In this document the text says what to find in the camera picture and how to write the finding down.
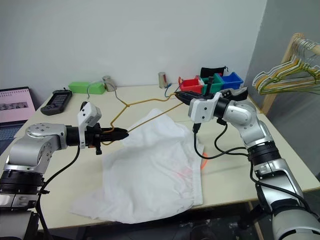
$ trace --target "black device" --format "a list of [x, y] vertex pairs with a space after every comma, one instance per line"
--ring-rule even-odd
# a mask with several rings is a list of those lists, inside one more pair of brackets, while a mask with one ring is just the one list
[[218, 68], [202, 67], [201, 72], [200, 72], [200, 77], [201, 78], [208, 78], [208, 77], [212, 77], [215, 74], [219, 74], [220, 76], [223, 76], [225, 69], [227, 70], [227, 72], [229, 72], [227, 66], [218, 67]]
[[55, 90], [52, 94], [53, 96], [50, 98], [48, 103], [40, 109], [44, 115], [50, 116], [62, 113], [72, 96], [72, 92], [65, 88], [64, 90]]
[[[242, 87], [240, 89], [224, 89], [220, 91], [222, 93], [222, 96], [224, 99], [228, 100], [235, 100], [235, 101], [242, 101], [247, 99], [248, 97], [248, 89], [247, 87]], [[183, 102], [186, 105], [190, 105], [190, 102], [192, 99], [213, 99], [215, 96], [215, 93], [208, 93], [208, 94], [201, 94], [194, 91], [176, 91], [175, 97], [179, 99], [181, 102]]]

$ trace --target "green bin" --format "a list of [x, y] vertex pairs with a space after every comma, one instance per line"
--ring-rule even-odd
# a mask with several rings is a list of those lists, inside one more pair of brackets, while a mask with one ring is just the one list
[[[206, 78], [201, 78], [201, 79], [204, 82], [204, 86], [202, 88], [202, 92], [201, 93], [205, 94], [206, 91], [207, 91], [207, 84], [208, 84], [209, 78], [206, 77]], [[223, 85], [224, 85], [223, 80], [221, 79], [221, 77], [219, 76], [218, 73], [215, 73], [213, 75], [213, 83], [211, 85], [210, 93], [215, 94], [215, 93], [219, 92], [222, 89]]]

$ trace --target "white wall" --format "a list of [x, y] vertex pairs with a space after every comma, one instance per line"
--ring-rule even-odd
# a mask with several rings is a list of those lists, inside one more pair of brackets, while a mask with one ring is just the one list
[[72, 81], [247, 74], [267, 0], [0, 0], [0, 88], [43, 102]]

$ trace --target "gray wall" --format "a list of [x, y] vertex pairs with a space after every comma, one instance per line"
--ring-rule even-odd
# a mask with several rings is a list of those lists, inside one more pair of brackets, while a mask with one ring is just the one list
[[[294, 33], [320, 42], [319, 0], [268, 0], [245, 79], [249, 94], [261, 107], [264, 96], [251, 86], [262, 71], [278, 65]], [[320, 96], [281, 93], [267, 117], [316, 175], [320, 172]]]

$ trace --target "green box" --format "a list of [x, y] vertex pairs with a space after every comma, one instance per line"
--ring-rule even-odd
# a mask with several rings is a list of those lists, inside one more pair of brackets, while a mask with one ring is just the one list
[[90, 84], [90, 82], [87, 81], [73, 81], [68, 85], [68, 87], [73, 93], [86, 94], [87, 87], [89, 85], [89, 94], [103, 94], [106, 91], [105, 86], [102, 82]]
[[[201, 90], [201, 93], [205, 94], [207, 91], [207, 83], [208, 83], [209, 78], [206, 77], [206, 78], [201, 78], [201, 79], [205, 83], [202, 90]], [[219, 92], [223, 85], [224, 85], [224, 81], [222, 80], [222, 78], [220, 77], [220, 75], [218, 73], [215, 73], [213, 75], [213, 83], [211, 85], [210, 93], [215, 94], [215, 93]]]

